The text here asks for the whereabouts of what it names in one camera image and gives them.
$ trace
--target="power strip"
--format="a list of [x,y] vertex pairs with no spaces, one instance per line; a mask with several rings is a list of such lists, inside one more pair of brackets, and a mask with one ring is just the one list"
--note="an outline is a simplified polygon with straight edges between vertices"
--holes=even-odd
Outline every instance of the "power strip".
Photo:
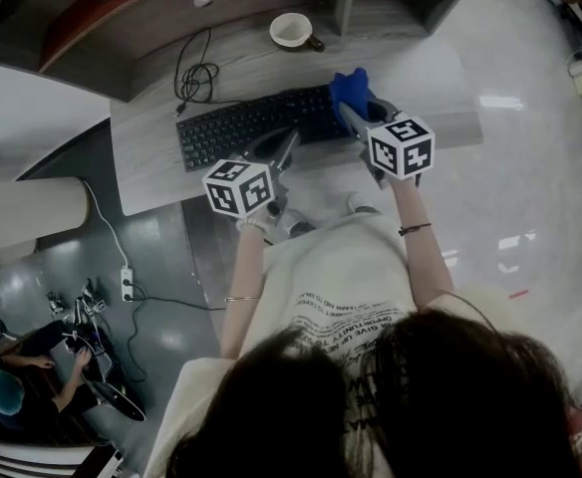
[[128,303],[134,300],[134,270],[131,267],[121,269],[121,296]]

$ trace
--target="bracelet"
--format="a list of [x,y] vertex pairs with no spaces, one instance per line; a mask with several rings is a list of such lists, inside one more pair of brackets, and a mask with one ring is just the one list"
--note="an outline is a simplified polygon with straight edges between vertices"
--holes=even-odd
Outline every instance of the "bracelet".
[[239,219],[238,221],[235,222],[235,227],[240,232],[242,232],[242,229],[244,228],[245,225],[259,228],[260,230],[262,230],[262,233],[264,235],[266,235],[269,232],[269,225],[267,225],[266,223],[263,223],[262,221],[260,221],[257,218],[247,217],[244,219]]
[[424,225],[413,225],[412,227],[407,227],[407,228],[400,228],[400,235],[402,237],[404,237],[407,234],[410,234],[411,232],[417,232],[418,230],[420,230],[421,228],[425,228],[425,227],[430,227],[433,226],[432,223],[425,223]]
[[256,301],[260,299],[260,296],[244,296],[243,298],[224,298],[225,303],[231,303],[232,301]]

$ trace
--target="blue cap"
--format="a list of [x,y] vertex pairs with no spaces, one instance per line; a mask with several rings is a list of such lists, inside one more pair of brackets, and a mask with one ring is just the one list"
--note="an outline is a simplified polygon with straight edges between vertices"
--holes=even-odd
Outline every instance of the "blue cap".
[[25,391],[12,373],[0,370],[0,413],[12,416],[21,410]]

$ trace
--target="gray floor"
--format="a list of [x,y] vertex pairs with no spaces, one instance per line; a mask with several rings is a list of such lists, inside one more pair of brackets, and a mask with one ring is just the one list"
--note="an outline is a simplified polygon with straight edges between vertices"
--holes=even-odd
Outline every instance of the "gray floor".
[[[126,218],[121,211],[109,130],[101,130],[64,151],[33,178],[78,176],[92,185],[101,210],[112,222],[134,268],[135,281],[149,295],[204,304],[179,204]],[[0,317],[8,329],[25,333],[50,322],[46,293],[55,291],[72,303],[87,277],[98,279],[107,299],[108,321],[128,375],[142,377],[132,364],[127,338],[133,334],[132,311],[137,303],[121,300],[123,259],[112,234],[96,212],[81,228],[43,238],[39,252],[0,268]],[[137,423],[117,411],[97,407],[88,419],[125,454],[127,467],[143,471],[162,414],[182,365],[189,359],[213,357],[218,342],[209,313],[180,305],[149,302],[138,316],[133,342],[147,381],[136,388],[147,420]],[[59,375],[65,378],[70,357],[56,350]]]

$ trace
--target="coffee cup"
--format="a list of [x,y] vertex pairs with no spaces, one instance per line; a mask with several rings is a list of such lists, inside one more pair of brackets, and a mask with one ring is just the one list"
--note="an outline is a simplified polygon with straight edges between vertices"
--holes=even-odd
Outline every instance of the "coffee cup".
[[290,12],[278,16],[269,27],[269,35],[278,48],[299,51],[306,48],[323,52],[324,43],[313,35],[313,25],[304,14]]

